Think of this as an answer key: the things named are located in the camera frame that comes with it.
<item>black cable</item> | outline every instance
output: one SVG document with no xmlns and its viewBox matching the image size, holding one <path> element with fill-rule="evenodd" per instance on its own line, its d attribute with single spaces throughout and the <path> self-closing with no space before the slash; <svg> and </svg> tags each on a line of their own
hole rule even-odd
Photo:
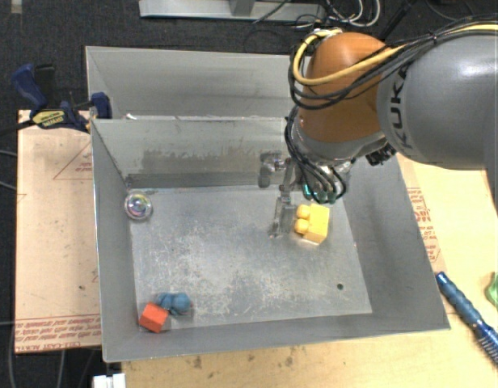
<svg viewBox="0 0 498 388">
<path fill-rule="evenodd" d="M 93 357 L 95 356 L 95 354 L 96 354 L 96 350 L 92 349 L 91 350 L 91 354 L 87 358 L 87 362 L 86 362 L 86 365 L 84 366 L 84 370 L 82 371 L 82 376 L 80 377 L 80 381 L 78 381 L 77 388 L 83 388 L 84 387 L 83 384 L 86 381 L 87 371 L 89 370 L 89 367 L 91 366 L 91 363 L 93 361 Z"/>
<path fill-rule="evenodd" d="M 337 200 L 341 198 L 343 194 L 346 193 L 346 184 L 342 179 L 342 177 L 340 177 L 340 175 L 336 172 L 335 168 L 331 168 L 331 171 L 334 173 L 336 178 L 341 183 L 342 188 L 340 192 L 337 192 L 337 186 L 334 183 L 333 179 L 330 177 L 330 175 L 327 174 L 322 168 L 320 168 L 319 166 L 315 165 L 312 161 L 310 161 L 308 157 L 303 155 L 292 143 L 292 127 L 297 113 L 298 113 L 298 107 L 294 107 L 289 114 L 289 117 L 287 119 L 287 125 L 285 126 L 285 143 L 287 145 L 287 148 L 289 149 L 290 157 L 297 163 L 300 170 L 302 171 L 302 178 L 305 180 L 306 186 L 312 192 L 312 198 L 317 203 L 325 204 L 326 201 L 321 201 L 317 197 L 315 190 L 311 187 L 308 181 L 307 174 L 314 176 L 321 183 L 324 192 L 327 192 L 327 190 L 331 189 L 336 194 L 336 200 Z"/>
<path fill-rule="evenodd" d="M 271 11 L 269 11 L 266 15 L 263 15 L 259 19 L 255 20 L 253 22 L 253 24 L 256 24 L 256 23 L 259 23 L 259 22 L 263 22 L 264 20 L 268 19 L 269 17 L 271 17 L 272 15 L 274 15 L 277 11 L 279 11 L 289 1 L 290 0 L 284 0 L 283 2 L 281 2 L 280 4 L 278 4 L 274 9 L 272 9 Z"/>
<path fill-rule="evenodd" d="M 17 157 L 17 154 L 15 152 L 10 152 L 10 151 L 5 151 L 5 150 L 0 150 L 0 155 L 8 155 L 10 157 Z"/>
<path fill-rule="evenodd" d="M 378 34 L 378 39 L 385 40 L 417 1 L 418 0 L 403 0 L 400 8 L 396 11 L 384 29 Z"/>
<path fill-rule="evenodd" d="M 478 35 L 478 34 L 496 34 L 497 32 L 493 31 L 460 31 L 459 29 L 462 27 L 462 25 L 473 25 L 474 23 L 482 23 L 484 24 L 484 21 L 481 21 L 481 18 L 483 16 L 471 16 L 467 17 L 464 19 L 460 19 L 456 22 L 453 22 L 450 25 L 447 25 L 440 29 L 439 31 L 435 33 L 429 33 L 427 35 L 415 38 L 414 40 L 406 40 L 406 43 L 403 43 L 406 45 L 405 48 L 401 49 L 398 51 L 395 55 L 391 56 L 389 59 L 385 60 L 383 63 L 376 65 L 373 67 L 371 70 L 363 73 L 354 83 L 351 85 L 345 87 L 342 90 L 339 91 L 334 91 L 328 94 L 322 94 L 322 95 L 312 95 L 311 93 L 306 93 L 305 91 L 299 90 L 295 86 L 295 78 L 292 73 L 292 67 L 289 68 L 289 85 L 290 85 L 290 92 L 293 101 L 300 107 L 309 109 L 309 110 L 319 110 L 319 109 L 324 109 L 328 108 L 338 102 L 340 102 L 343 99 L 346 99 L 351 91 L 356 89 L 359 86 L 364 85 L 366 82 L 371 80 L 372 78 L 378 76 L 379 74 L 385 72 L 386 70 L 389 70 L 391 68 L 398 68 L 401 67 L 401 65 L 409 62 L 413 57 L 419 56 L 420 53 L 422 53 L 424 50 L 430 49 L 435 42 L 444 42 L 447 40 L 452 40 L 455 39 L 459 36 L 465 36 L 465 35 Z M 490 20 L 491 24 L 498 24 L 498 21 L 492 19 L 492 15 L 488 16 L 488 19 Z M 317 104 L 317 105 L 310 105 L 310 104 L 305 104 L 301 100 L 298 99 L 298 96 L 301 96 L 302 98 L 305 99 L 324 99 L 327 102 Z"/>
<path fill-rule="evenodd" d="M 20 124 L 16 124 L 12 127 L 1 129 L 0 130 L 0 137 L 2 137 L 3 135 L 7 135 L 8 133 L 14 133 L 16 131 L 19 131 L 20 129 L 28 128 L 28 127 L 33 126 L 33 125 L 35 125 L 35 122 L 33 122 L 32 120 L 27 120 L 25 122 L 21 122 Z"/>
<path fill-rule="evenodd" d="M 430 9 L 430 11 L 432 11 L 436 15 L 442 17 L 443 19 L 446 19 L 446 20 L 458 20 L 459 19 L 459 18 L 451 17 L 449 15 L 446 15 L 445 13 L 440 12 L 436 7 L 434 7 L 433 4 L 431 4 L 431 2 L 429 0 L 424 0 L 424 1 L 425 1 L 425 4 L 427 5 L 427 7 Z M 468 9 L 468 11 L 471 13 L 471 15 L 473 15 L 474 11 L 472 10 L 472 8 L 468 4 L 468 2 L 465 2 L 465 6 Z"/>
</svg>

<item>red block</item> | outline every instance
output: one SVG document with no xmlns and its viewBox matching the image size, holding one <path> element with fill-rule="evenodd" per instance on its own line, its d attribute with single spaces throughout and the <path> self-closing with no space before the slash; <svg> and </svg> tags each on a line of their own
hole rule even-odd
<svg viewBox="0 0 498 388">
<path fill-rule="evenodd" d="M 159 333 L 168 317 L 168 310 L 148 302 L 139 318 L 139 324 L 149 331 Z"/>
</svg>

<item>yellow block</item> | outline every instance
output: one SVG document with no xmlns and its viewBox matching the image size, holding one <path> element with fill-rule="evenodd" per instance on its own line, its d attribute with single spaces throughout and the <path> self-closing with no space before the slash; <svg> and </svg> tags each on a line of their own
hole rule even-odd
<svg viewBox="0 0 498 388">
<path fill-rule="evenodd" d="M 328 222 L 330 220 L 330 209 L 318 204 L 300 205 L 296 211 L 296 233 L 303 236 L 305 240 L 314 243 L 322 243 L 328 236 Z"/>
</svg>

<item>black cord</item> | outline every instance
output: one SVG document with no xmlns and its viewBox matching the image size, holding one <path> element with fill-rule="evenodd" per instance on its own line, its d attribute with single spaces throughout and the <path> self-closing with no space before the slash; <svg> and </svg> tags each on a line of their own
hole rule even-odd
<svg viewBox="0 0 498 388">
<path fill-rule="evenodd" d="M 271 17 L 272 15 L 274 15 L 277 11 L 279 11 L 289 1 L 290 0 L 284 0 L 283 2 L 281 2 L 280 4 L 278 4 L 274 9 L 272 9 L 271 11 L 269 11 L 266 15 L 263 15 L 259 19 L 255 20 L 253 22 L 253 24 L 256 24 L 256 23 L 259 23 L 259 22 L 263 22 L 264 20 L 268 19 L 269 17 Z"/>
<path fill-rule="evenodd" d="M 445 13 L 442 13 L 440 12 L 436 7 L 434 7 L 433 4 L 431 4 L 431 2 L 429 0 L 424 0 L 425 1 L 425 4 L 427 5 L 427 7 L 435 14 L 437 14 L 438 16 L 442 17 L 443 19 L 446 19 L 446 20 L 459 20 L 459 18 L 455 18 L 455 17 L 451 17 L 449 15 L 446 15 Z M 474 11 L 472 10 L 471 6 L 468 4 L 468 2 L 464 2 L 465 3 L 465 6 L 466 8 L 468 9 L 468 11 L 471 13 L 471 15 L 474 15 Z"/>
<path fill-rule="evenodd" d="M 312 193 L 312 198 L 318 204 L 326 204 L 327 201 L 320 200 L 318 198 L 318 194 L 315 192 L 315 189 L 312 188 L 312 186 L 310 185 L 310 182 L 308 180 L 308 175 L 313 176 L 320 182 L 320 184 L 323 186 L 323 191 L 326 194 L 330 193 L 330 190 L 334 194 L 336 194 L 335 199 L 337 200 L 341 198 L 343 194 L 346 193 L 346 183 L 344 182 L 342 177 L 337 173 L 335 168 L 333 167 L 330 168 L 335 177 L 340 181 L 340 184 L 342 186 L 341 191 L 337 192 L 337 186 L 332 177 L 329 174 L 327 174 L 322 168 L 320 168 L 319 166 L 315 165 L 312 161 L 310 161 L 308 157 L 302 154 L 292 142 L 292 127 L 297 114 L 298 114 L 298 107 L 294 107 L 287 118 L 287 125 L 285 126 L 285 143 L 289 150 L 290 157 L 297 163 L 299 169 L 302 172 L 302 178 L 306 186 Z"/>
<path fill-rule="evenodd" d="M 429 33 L 424 36 L 415 38 L 413 40 L 405 40 L 404 42 L 398 42 L 396 44 L 390 45 L 390 47 L 398 46 L 400 44 L 405 44 L 405 47 L 399 50 L 397 53 L 395 53 L 393 56 L 390 58 L 386 59 L 384 62 L 382 62 L 379 65 L 376 65 L 375 67 L 371 68 L 367 72 L 364 72 L 354 83 L 352 83 L 349 86 L 346 86 L 342 90 L 339 91 L 334 91 L 331 93 L 327 94 L 322 94 L 322 95 L 316 95 L 312 93 L 305 92 L 304 90 L 300 90 L 296 87 L 296 80 L 295 77 L 293 76 L 293 71 L 292 71 L 292 65 L 289 68 L 289 87 L 290 87 L 290 94 L 293 99 L 293 101 L 301 108 L 305 108 L 308 110 L 320 110 L 324 108 L 328 108 L 332 105 L 335 105 L 336 103 L 340 102 L 343 99 L 347 99 L 348 95 L 351 91 L 354 89 L 357 89 L 358 87 L 364 85 L 365 83 L 369 82 L 371 79 L 375 78 L 379 74 L 382 74 L 386 72 L 387 70 L 393 70 L 393 69 L 398 69 L 402 65 L 408 63 L 411 61 L 414 57 L 419 56 L 421 53 L 423 53 L 426 50 L 429 50 L 433 45 L 434 42 L 444 42 L 447 40 L 452 40 L 456 39 L 460 36 L 465 36 L 465 35 L 478 35 L 478 34 L 497 34 L 497 32 L 493 31 L 460 31 L 459 29 L 462 26 L 470 26 L 474 25 L 477 23 L 485 24 L 485 23 L 491 23 L 491 24 L 498 24 L 498 17 L 497 14 L 494 15 L 480 15 L 480 16 L 469 16 L 460 20 L 457 20 L 455 22 L 452 22 L 450 25 L 447 25 L 437 32 L 434 33 Z M 325 100 L 326 102 L 324 103 L 317 103 L 317 104 L 308 104 L 302 102 L 298 96 L 300 96 L 302 99 L 321 99 Z"/>
</svg>

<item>cable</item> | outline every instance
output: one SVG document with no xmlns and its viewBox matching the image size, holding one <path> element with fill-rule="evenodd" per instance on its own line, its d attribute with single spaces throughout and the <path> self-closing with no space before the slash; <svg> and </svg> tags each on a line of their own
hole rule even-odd
<svg viewBox="0 0 498 388">
<path fill-rule="evenodd" d="M 334 173 L 336 178 L 341 183 L 341 191 L 337 192 L 337 186 L 334 180 L 327 174 L 320 166 L 314 164 L 312 161 L 308 159 L 307 156 L 302 154 L 299 149 L 292 142 L 292 127 L 293 122 L 298 114 L 298 107 L 294 107 L 287 118 L 287 125 L 285 126 L 285 143 L 287 145 L 287 149 L 289 150 L 290 157 L 297 163 L 299 169 L 302 172 L 302 178 L 308 187 L 308 189 L 312 192 L 312 198 L 318 204 L 326 204 L 329 200 L 329 194 L 332 192 L 335 194 L 334 200 L 337 200 L 342 197 L 343 194 L 346 193 L 346 184 L 343 181 L 342 177 L 336 172 L 335 168 L 330 168 Z M 318 193 L 315 192 L 315 189 L 312 188 L 310 182 L 308 180 L 308 175 L 310 174 L 314 178 L 316 178 L 319 183 L 323 186 L 323 192 L 327 195 L 322 200 L 319 199 Z"/>
<path fill-rule="evenodd" d="M 10 155 L 11 157 L 17 157 L 17 154 L 15 152 L 10 152 L 10 151 L 5 151 L 5 150 L 0 150 L 1 155 Z"/>
<path fill-rule="evenodd" d="M 13 325 L 13 322 L 0 322 L 0 327 L 9 327 L 10 325 Z"/>
<path fill-rule="evenodd" d="M 373 26 L 378 19 L 380 18 L 380 13 L 381 13 L 381 5 L 380 5 L 380 0 L 373 0 L 372 5 L 375 6 L 375 14 L 374 17 L 366 21 L 365 23 L 361 23 L 358 20 L 361 19 L 362 15 L 364 14 L 364 3 L 362 0 L 357 0 L 358 5 L 359 5 L 359 11 L 357 15 L 350 15 L 350 16 L 343 16 L 335 7 L 334 7 L 334 2 L 333 0 L 324 0 L 324 2 L 327 4 L 327 14 L 328 18 L 330 20 L 335 20 L 341 23 L 347 23 L 350 24 L 354 27 L 370 27 Z"/>
<path fill-rule="evenodd" d="M 443 31 L 441 32 L 441 36 L 437 36 L 436 34 L 429 34 L 425 37 L 425 40 L 430 40 L 432 39 L 432 42 L 435 41 L 434 39 L 441 39 L 443 36 L 446 34 L 454 34 L 454 33 L 459 33 L 459 32 L 467 32 L 467 31 L 478 31 L 478 30 L 484 30 L 484 31 L 493 31 L 493 32 L 498 32 L 498 24 L 482 24 L 482 25 L 476 25 L 476 24 L 471 24 L 463 27 L 459 27 L 455 30 L 448 30 L 448 31 Z M 336 79 L 343 78 L 345 76 L 348 76 L 349 74 L 355 73 L 357 71 L 361 71 L 365 68 L 368 68 L 370 66 L 376 65 L 383 63 L 385 60 L 392 58 L 396 53 L 399 51 L 406 49 L 409 45 L 409 43 L 405 44 L 400 44 L 400 45 L 387 45 L 385 49 L 381 50 L 379 53 L 377 53 L 373 57 L 368 57 L 364 59 L 363 61 L 357 62 L 355 65 L 352 65 L 344 70 L 335 72 L 333 74 L 329 74 L 326 76 L 323 76 L 321 78 L 305 78 L 302 76 L 299 72 L 299 63 L 301 59 L 303 58 L 306 49 L 313 44 L 316 40 L 320 40 L 329 36 L 334 36 L 337 34 L 340 34 L 342 31 L 339 28 L 331 29 L 331 30 L 321 30 L 317 31 L 315 33 L 312 33 L 308 35 L 307 38 L 304 39 L 302 44 L 300 44 L 297 52 L 295 53 L 293 57 L 293 62 L 292 62 L 292 71 L 293 71 L 293 76 L 295 80 L 302 85 L 305 86 L 317 86 L 317 85 L 322 85 L 324 83 L 332 82 L 335 81 Z"/>
<path fill-rule="evenodd" d="M 272 9 L 271 11 L 269 11 L 266 15 L 263 15 L 259 19 L 255 20 L 253 22 L 253 24 L 257 24 L 259 22 L 263 22 L 264 20 L 268 19 L 269 17 L 271 17 L 272 15 L 274 15 L 277 11 L 279 11 L 289 1 L 290 0 L 284 0 L 283 2 L 281 2 L 280 4 L 278 4 L 274 9 Z"/>
<path fill-rule="evenodd" d="M 15 337 L 15 326 L 12 327 L 10 332 L 10 343 L 8 344 L 8 378 L 10 379 L 11 388 L 15 388 L 15 375 L 14 375 L 14 337 Z"/>
<path fill-rule="evenodd" d="M 91 354 L 89 355 L 89 358 L 87 358 L 86 365 L 84 366 L 84 370 L 82 371 L 82 376 L 80 377 L 80 381 L 78 382 L 77 388 L 82 388 L 83 383 L 86 381 L 87 377 L 87 371 L 89 370 L 89 367 L 91 366 L 91 362 L 93 360 L 93 357 L 96 354 L 96 350 L 92 350 Z"/>
<path fill-rule="evenodd" d="M 395 44 L 390 44 L 382 47 L 378 51 L 371 53 L 369 56 L 365 57 L 361 61 L 357 62 L 353 65 L 350 70 L 358 70 L 365 65 L 368 69 L 362 73 L 362 75 L 355 80 L 351 85 L 346 86 L 345 88 L 327 94 L 316 94 L 311 88 L 310 85 L 305 85 L 310 88 L 309 92 L 305 92 L 304 90 L 300 90 L 296 87 L 297 79 L 293 74 L 293 65 L 294 63 L 299 63 L 300 68 L 304 64 L 304 53 L 306 49 L 309 47 L 309 44 L 318 44 L 319 42 L 316 39 L 322 39 L 323 37 L 330 36 L 333 34 L 337 34 L 340 32 L 337 29 L 334 30 L 322 30 L 316 31 L 308 35 L 304 41 L 299 45 L 296 53 L 291 54 L 291 67 L 289 68 L 289 87 L 290 94 L 292 96 L 293 101 L 301 108 L 309 109 L 309 110 L 320 110 L 324 108 L 328 108 L 331 105 L 335 105 L 343 99 L 346 99 L 350 92 L 356 90 L 357 88 L 363 88 L 364 85 L 371 81 L 371 79 L 376 78 L 379 75 L 390 72 L 391 70 L 398 69 L 402 65 L 407 64 L 409 61 L 412 61 L 416 57 L 418 57 L 421 53 L 430 50 L 437 43 L 445 42 L 447 40 L 455 39 L 459 36 L 465 35 L 478 35 L 478 34 L 488 34 L 491 35 L 498 33 L 498 14 L 491 15 L 476 15 L 469 16 L 464 19 L 460 19 L 458 21 L 452 22 L 445 27 L 439 29 L 436 32 L 430 32 L 424 36 L 417 37 L 415 39 L 410 40 L 402 40 L 398 41 Z M 402 50 L 399 50 L 397 53 L 394 53 L 390 57 L 383 59 L 380 62 L 374 64 L 380 57 L 383 57 L 386 51 L 390 50 L 394 47 L 402 46 Z M 303 53 L 301 53 L 301 57 L 298 57 L 298 53 L 302 49 Z M 340 71 L 341 74 L 348 72 L 348 70 Z M 339 74 L 330 75 L 330 78 L 338 78 Z M 298 97 L 302 99 L 321 99 L 324 100 L 324 103 L 316 103 L 316 104 L 308 104 L 302 102 Z"/>
<path fill-rule="evenodd" d="M 7 184 L 7 183 L 3 183 L 2 181 L 0 181 L 0 186 L 4 187 L 4 188 L 8 188 L 9 190 L 12 190 L 12 191 L 17 191 L 16 187 L 14 187 L 13 185 Z"/>
<path fill-rule="evenodd" d="M 62 375 L 64 374 L 64 364 L 65 364 L 65 350 L 62 350 L 61 364 L 58 367 L 57 388 L 61 388 L 62 386 Z"/>
<path fill-rule="evenodd" d="M 425 1 L 425 4 L 427 5 L 427 7 L 433 12 L 433 13 L 436 13 L 438 16 L 442 17 L 443 19 L 446 19 L 446 20 L 458 20 L 459 18 L 455 18 L 455 17 L 451 17 L 451 16 L 448 16 L 444 13 L 441 13 L 436 7 L 434 7 L 434 5 L 432 5 L 430 3 L 429 0 L 424 0 Z M 470 7 L 470 5 L 465 2 L 465 6 L 466 8 L 468 9 L 468 11 L 471 13 L 471 15 L 474 14 L 474 11 L 472 10 L 472 8 Z"/>
</svg>

